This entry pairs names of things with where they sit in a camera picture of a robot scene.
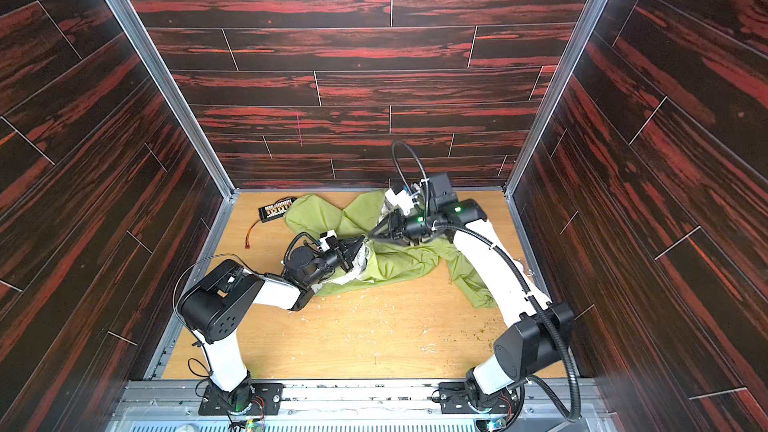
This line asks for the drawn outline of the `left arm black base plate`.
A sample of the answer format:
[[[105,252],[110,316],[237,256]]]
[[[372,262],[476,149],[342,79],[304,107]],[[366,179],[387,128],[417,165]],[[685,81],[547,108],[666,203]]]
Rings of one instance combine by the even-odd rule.
[[[282,383],[242,383],[226,392],[208,381],[198,410],[201,416],[277,415],[282,401]]]

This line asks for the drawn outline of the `green jacket with cartoon print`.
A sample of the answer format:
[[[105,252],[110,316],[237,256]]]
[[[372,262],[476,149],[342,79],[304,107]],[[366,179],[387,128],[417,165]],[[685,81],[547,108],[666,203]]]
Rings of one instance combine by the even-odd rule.
[[[338,208],[324,198],[304,195],[284,216],[285,224],[295,233],[307,232],[317,239],[333,230],[341,238],[351,238],[370,231],[382,218],[385,192],[375,190],[358,195],[345,208]],[[445,261],[453,284],[475,308],[497,306],[478,272],[461,252],[445,238],[425,245],[403,247],[382,242],[365,244],[366,268],[355,269],[349,279],[339,269],[316,287],[318,296],[331,296],[415,280],[428,275]]]

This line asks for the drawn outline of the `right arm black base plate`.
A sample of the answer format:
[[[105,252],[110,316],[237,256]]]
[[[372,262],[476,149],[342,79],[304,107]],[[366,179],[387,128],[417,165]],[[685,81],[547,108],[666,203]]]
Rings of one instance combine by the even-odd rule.
[[[514,415],[522,407],[522,399],[517,392],[502,388],[486,394],[469,381],[440,382],[430,399],[440,406],[443,414]]]

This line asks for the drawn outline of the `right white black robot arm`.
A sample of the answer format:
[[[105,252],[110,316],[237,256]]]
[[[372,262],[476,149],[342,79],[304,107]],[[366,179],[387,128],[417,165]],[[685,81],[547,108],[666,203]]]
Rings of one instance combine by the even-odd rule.
[[[568,354],[574,313],[565,302],[552,303],[525,275],[479,204],[451,199],[430,211],[407,192],[387,192],[385,204],[388,214],[371,238],[398,245],[448,238],[479,274],[507,326],[494,342],[491,357],[467,372],[463,386],[441,386],[440,401],[447,412],[466,407],[489,413],[503,404],[504,423],[511,425],[522,410],[525,385],[533,383],[566,421],[579,421],[581,394]]]

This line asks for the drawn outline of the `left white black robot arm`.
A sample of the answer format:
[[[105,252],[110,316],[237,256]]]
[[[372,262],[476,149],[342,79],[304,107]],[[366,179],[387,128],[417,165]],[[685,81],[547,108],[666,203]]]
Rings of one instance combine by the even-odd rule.
[[[361,271],[365,237],[340,239],[329,231],[319,239],[302,232],[294,237],[283,258],[281,274],[257,273],[232,259],[186,290],[175,307],[184,326],[197,338],[209,367],[209,390],[227,410],[243,413],[253,403],[251,376],[236,336],[250,307],[303,309],[321,282],[341,269]]]

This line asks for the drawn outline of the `metal front rail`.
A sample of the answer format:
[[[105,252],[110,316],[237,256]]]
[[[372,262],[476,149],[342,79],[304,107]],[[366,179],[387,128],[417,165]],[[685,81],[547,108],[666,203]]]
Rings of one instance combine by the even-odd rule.
[[[619,420],[594,382],[580,383],[582,411],[566,421],[547,395],[528,385],[520,410],[507,399],[477,412],[438,379],[259,380],[262,399],[227,413],[197,380],[133,381],[118,399],[110,431],[616,431]]]

